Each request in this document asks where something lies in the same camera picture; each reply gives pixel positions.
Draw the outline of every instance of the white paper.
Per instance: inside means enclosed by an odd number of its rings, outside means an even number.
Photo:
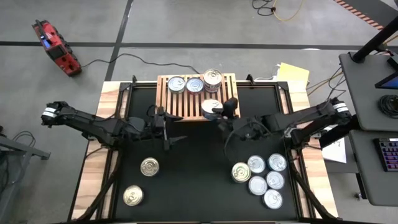
[[[344,138],[341,138],[334,143],[322,149],[323,158],[331,161],[347,163],[346,158],[346,146],[344,143]]]

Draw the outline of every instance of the yellow paper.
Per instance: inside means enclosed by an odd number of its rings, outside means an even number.
[[[287,82],[287,81],[303,81],[304,87],[307,86],[308,77],[310,75],[310,71],[299,68],[293,65],[289,65],[286,63],[281,63],[277,79],[280,82]]]

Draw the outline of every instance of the keyboard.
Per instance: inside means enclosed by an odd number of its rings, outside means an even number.
[[[398,171],[398,138],[373,140],[384,171]]]

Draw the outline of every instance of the can lid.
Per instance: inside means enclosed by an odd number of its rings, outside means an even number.
[[[141,172],[147,177],[152,177],[159,171],[159,163],[156,159],[149,157],[141,162]]]
[[[251,172],[259,174],[266,168],[266,163],[261,156],[251,156],[248,159],[248,166]]]
[[[267,174],[267,183],[270,188],[279,190],[285,185],[285,179],[282,174],[271,171]]]
[[[271,167],[271,169],[275,171],[282,171],[286,169],[287,166],[285,157],[283,157],[281,154],[278,153],[272,154],[269,157],[268,164]]]
[[[180,91],[185,87],[185,80],[181,77],[173,77],[169,79],[167,85],[172,91]]]
[[[239,162],[232,167],[232,176],[238,182],[245,182],[249,180],[251,172],[247,164]]]
[[[140,187],[132,185],[128,187],[123,193],[124,203],[128,206],[138,205],[144,197],[144,193]]]
[[[264,203],[271,209],[278,209],[283,204],[283,198],[281,194],[276,190],[267,190],[264,194]]]
[[[209,85],[217,85],[221,82],[223,74],[217,69],[209,69],[204,72],[203,79]]]
[[[203,81],[200,78],[190,78],[187,81],[187,89],[195,93],[202,91]]]
[[[214,113],[213,108],[222,109],[223,105],[217,100],[209,99],[209,100],[204,100],[201,103],[201,108],[207,113]]]
[[[264,178],[254,176],[249,180],[249,190],[254,195],[263,195],[267,191],[267,183]]]

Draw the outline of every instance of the metal can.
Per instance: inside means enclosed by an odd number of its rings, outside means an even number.
[[[204,118],[209,119],[210,121],[218,119],[220,115],[214,113],[213,108],[223,109],[223,105],[217,100],[213,99],[204,100],[201,103],[201,115]]]
[[[147,177],[152,177],[159,171],[159,163],[156,159],[149,157],[141,162],[141,172]]]
[[[259,174],[266,168],[266,163],[261,156],[251,156],[248,159],[248,166],[251,172]]]
[[[278,209],[282,206],[284,199],[281,194],[273,189],[267,190],[263,197],[265,205],[271,209]]]
[[[271,171],[267,174],[267,184],[270,188],[279,190],[285,185],[285,179],[282,174]]]
[[[239,162],[232,167],[231,175],[235,182],[243,183],[250,179],[251,171],[247,164]]]
[[[209,69],[203,74],[205,90],[209,93],[216,93],[221,86],[223,74],[217,69]]]
[[[249,180],[249,190],[254,195],[263,195],[267,191],[267,182],[260,176],[254,176]]]
[[[203,81],[200,78],[190,78],[187,81],[187,90],[190,94],[197,95],[203,91]]]
[[[123,193],[124,203],[128,206],[138,205],[141,203],[143,198],[144,193],[142,193],[141,188],[136,185],[128,187]]]
[[[181,77],[173,77],[169,79],[167,85],[169,86],[169,90],[175,94],[182,93],[185,90],[185,80]]]
[[[272,154],[268,158],[268,166],[274,171],[283,171],[287,166],[286,159],[281,154]]]

